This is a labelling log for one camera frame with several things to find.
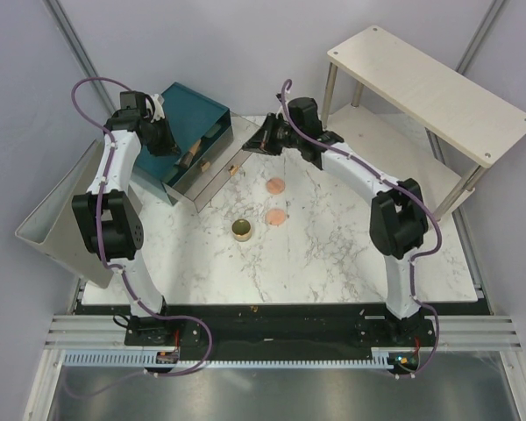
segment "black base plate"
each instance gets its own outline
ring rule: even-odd
[[[383,304],[171,306],[167,315],[202,319],[214,339],[211,360],[367,360],[372,347],[432,346],[432,322],[420,313],[409,332],[398,334],[383,318]],[[181,359],[199,360],[208,335],[194,322],[146,322],[127,332],[127,346],[173,346],[179,331]]]

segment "marble table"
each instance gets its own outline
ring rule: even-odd
[[[429,147],[424,130],[407,116],[386,121]],[[286,183],[278,196],[266,189],[272,177]],[[296,150],[252,154],[199,214],[136,183],[133,188],[143,202],[146,265],[168,303],[375,303],[386,297],[384,260],[368,235],[368,205]],[[288,214],[283,225],[266,224],[272,208]],[[252,223],[245,243],[231,235],[238,218]],[[452,218],[441,227],[442,250],[417,263],[417,294],[432,302],[476,301]],[[423,249],[434,243],[430,230]],[[88,282],[82,303],[128,302],[114,276],[107,289]]]

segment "red wire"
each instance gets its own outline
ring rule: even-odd
[[[413,352],[413,356],[417,356],[419,354],[419,350],[421,349],[421,341],[417,336],[415,336],[415,351]]]

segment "wooden shelf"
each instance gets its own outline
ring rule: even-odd
[[[365,160],[400,180],[413,178],[423,200],[435,210],[460,177],[431,153],[417,146],[362,105],[346,105],[329,117],[328,129],[336,132]],[[466,191],[452,206],[456,209],[471,194]]]
[[[526,134],[526,113],[371,26],[329,60],[484,168]]]

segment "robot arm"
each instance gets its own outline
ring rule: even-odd
[[[288,110],[296,125],[313,139],[356,155],[340,136],[323,130],[313,99],[296,98],[288,103]],[[386,262],[387,309],[398,320],[415,315],[420,307],[411,295],[409,258],[423,244],[428,227],[424,212],[352,160],[302,139],[280,115],[268,114],[261,128],[243,146],[247,151],[267,155],[280,155],[283,147],[297,148],[304,160],[334,175],[370,204],[370,236]],[[382,174],[372,164],[364,162]],[[399,182],[389,175],[382,178],[401,185],[422,199],[421,189],[414,180]]]
[[[96,205],[100,184],[105,182],[101,206],[105,259],[109,264],[122,267],[142,303],[160,313],[164,299],[146,268],[140,250],[144,242],[142,223],[127,195],[132,167],[142,146],[146,146],[156,156],[179,154],[180,149],[169,129],[160,96],[129,91],[122,92],[120,99],[121,109],[105,125],[115,142],[109,135],[105,135],[105,147],[96,177],[86,194],[73,198],[72,209],[86,248],[101,258],[96,229]],[[109,171],[104,179],[106,168]],[[128,292],[127,296],[131,301],[133,315],[148,316],[133,302]]]

